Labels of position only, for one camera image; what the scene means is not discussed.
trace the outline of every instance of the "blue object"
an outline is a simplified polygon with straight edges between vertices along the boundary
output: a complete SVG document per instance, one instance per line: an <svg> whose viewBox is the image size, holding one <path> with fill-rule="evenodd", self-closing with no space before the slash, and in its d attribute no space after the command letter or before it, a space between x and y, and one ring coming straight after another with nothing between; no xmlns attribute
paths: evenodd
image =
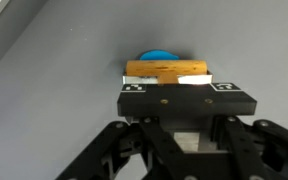
<svg viewBox="0 0 288 180"><path fill-rule="evenodd" d="M164 50L152 50L141 55L141 61L149 60L179 60L180 58Z"/></svg>

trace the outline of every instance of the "screw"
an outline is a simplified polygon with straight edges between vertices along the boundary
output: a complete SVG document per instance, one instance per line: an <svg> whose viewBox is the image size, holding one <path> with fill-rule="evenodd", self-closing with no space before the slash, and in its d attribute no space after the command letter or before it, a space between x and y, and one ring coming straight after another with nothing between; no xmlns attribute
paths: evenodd
<svg viewBox="0 0 288 180"><path fill-rule="evenodd" d="M124 126L123 123L116 124L116 128L122 128L123 126Z"/></svg>
<svg viewBox="0 0 288 180"><path fill-rule="evenodd" d="M234 121L236 121L236 119L233 118L233 117L228 117L227 120L230 121L230 122L234 122Z"/></svg>
<svg viewBox="0 0 288 180"><path fill-rule="evenodd" d="M264 178L257 176L257 175L252 175L250 176L250 180L264 180Z"/></svg>
<svg viewBox="0 0 288 180"><path fill-rule="evenodd" d="M198 180L195 176L188 175L184 178L184 180Z"/></svg>
<svg viewBox="0 0 288 180"><path fill-rule="evenodd" d="M150 123L151 120L150 120L149 118L147 118L147 119L144 120L144 122L146 122L146 123Z"/></svg>
<svg viewBox="0 0 288 180"><path fill-rule="evenodd" d="M261 122L260 122L260 125L261 125L261 126L264 126L264 127L267 127L267 126L268 126L268 123L265 122L265 121L261 121Z"/></svg>
<svg viewBox="0 0 288 180"><path fill-rule="evenodd" d="M208 104L212 104L213 100L212 99L205 99L205 102L208 103Z"/></svg>
<svg viewBox="0 0 288 180"><path fill-rule="evenodd" d="M161 103L162 104L168 104L168 100L167 99L161 99Z"/></svg>

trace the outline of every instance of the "gray wall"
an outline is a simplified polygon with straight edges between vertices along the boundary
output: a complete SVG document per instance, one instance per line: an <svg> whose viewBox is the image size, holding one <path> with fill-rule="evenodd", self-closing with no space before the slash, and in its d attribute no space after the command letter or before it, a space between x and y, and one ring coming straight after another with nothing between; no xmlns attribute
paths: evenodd
<svg viewBox="0 0 288 180"><path fill-rule="evenodd" d="M0 62L0 180L54 179L122 119L125 62L154 48L206 59L259 101L245 122L288 128L288 1L52 0Z"/></svg>
<svg viewBox="0 0 288 180"><path fill-rule="evenodd" d="M0 60L47 0L10 0L0 14Z"/></svg>

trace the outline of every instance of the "wooden block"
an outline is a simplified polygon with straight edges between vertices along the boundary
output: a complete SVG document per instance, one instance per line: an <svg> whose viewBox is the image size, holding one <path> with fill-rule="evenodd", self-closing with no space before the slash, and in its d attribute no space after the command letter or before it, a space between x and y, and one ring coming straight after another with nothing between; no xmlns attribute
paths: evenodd
<svg viewBox="0 0 288 180"><path fill-rule="evenodd" d="M162 73L158 76L159 84L178 84L177 74L175 73Z"/></svg>
<svg viewBox="0 0 288 180"><path fill-rule="evenodd" d="M177 75L207 74L207 65L202 60L178 61L128 61L127 76L159 76L162 73Z"/></svg>

